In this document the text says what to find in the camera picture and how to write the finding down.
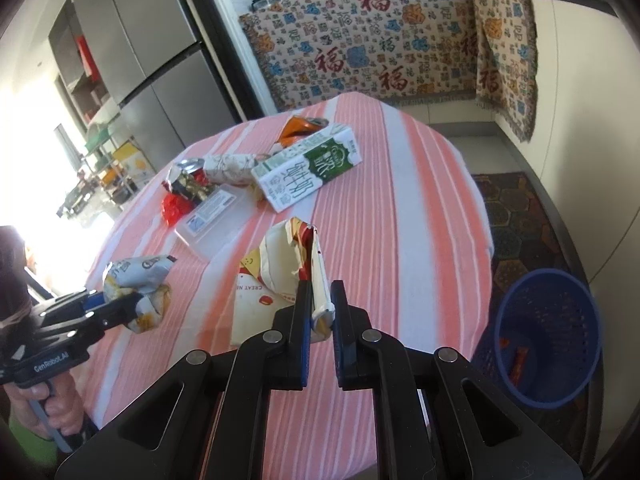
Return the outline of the person's left hand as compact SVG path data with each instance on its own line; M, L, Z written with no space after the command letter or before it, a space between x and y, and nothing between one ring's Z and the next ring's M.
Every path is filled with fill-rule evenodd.
M11 402L11 415L27 430L36 436L50 440L47 427L39 419L29 404L30 400L39 404L44 402L48 424L63 436L79 434L84 424L85 409L75 381L65 373L51 380L54 393L50 394L47 384L33 385L27 389L17 388L14 384L3 386Z

